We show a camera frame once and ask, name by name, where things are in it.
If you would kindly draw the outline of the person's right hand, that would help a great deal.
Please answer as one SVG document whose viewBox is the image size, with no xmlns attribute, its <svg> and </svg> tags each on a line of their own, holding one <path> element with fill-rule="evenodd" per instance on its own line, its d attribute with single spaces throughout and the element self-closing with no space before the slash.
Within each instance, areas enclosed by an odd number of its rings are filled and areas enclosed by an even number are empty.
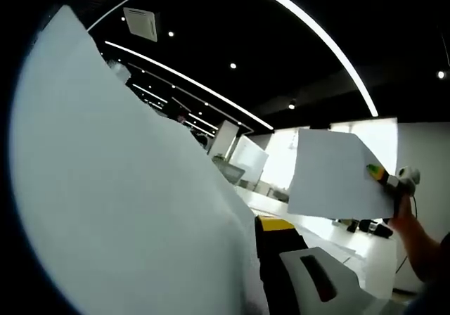
<svg viewBox="0 0 450 315">
<path fill-rule="evenodd" d="M 387 224 L 391 229 L 401 233 L 412 225 L 414 219 L 411 209 L 411 196 L 403 195 L 398 204 L 397 214 Z"/>
</svg>

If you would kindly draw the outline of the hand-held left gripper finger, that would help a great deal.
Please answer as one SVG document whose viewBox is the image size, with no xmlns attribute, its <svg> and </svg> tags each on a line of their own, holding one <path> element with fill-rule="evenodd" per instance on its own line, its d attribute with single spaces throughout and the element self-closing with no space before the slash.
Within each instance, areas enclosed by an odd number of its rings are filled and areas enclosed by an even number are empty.
<svg viewBox="0 0 450 315">
<path fill-rule="evenodd" d="M 260 277 L 270 314 L 382 314 L 386 300 L 364 291 L 351 269 L 307 247 L 294 225 L 255 217 Z"/>
</svg>

